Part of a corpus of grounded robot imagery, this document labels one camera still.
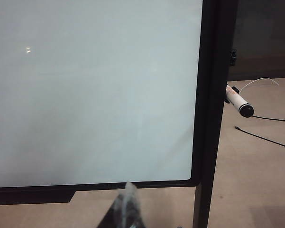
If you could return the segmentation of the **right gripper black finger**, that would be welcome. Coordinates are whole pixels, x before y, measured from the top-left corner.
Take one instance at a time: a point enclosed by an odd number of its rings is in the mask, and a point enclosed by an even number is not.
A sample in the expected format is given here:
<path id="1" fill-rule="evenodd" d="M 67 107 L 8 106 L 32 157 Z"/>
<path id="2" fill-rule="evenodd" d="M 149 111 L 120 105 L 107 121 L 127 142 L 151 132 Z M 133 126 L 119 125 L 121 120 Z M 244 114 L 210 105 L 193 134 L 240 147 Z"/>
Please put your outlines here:
<path id="1" fill-rule="evenodd" d="M 128 182 L 98 224 L 100 228 L 144 228 L 137 187 Z"/>

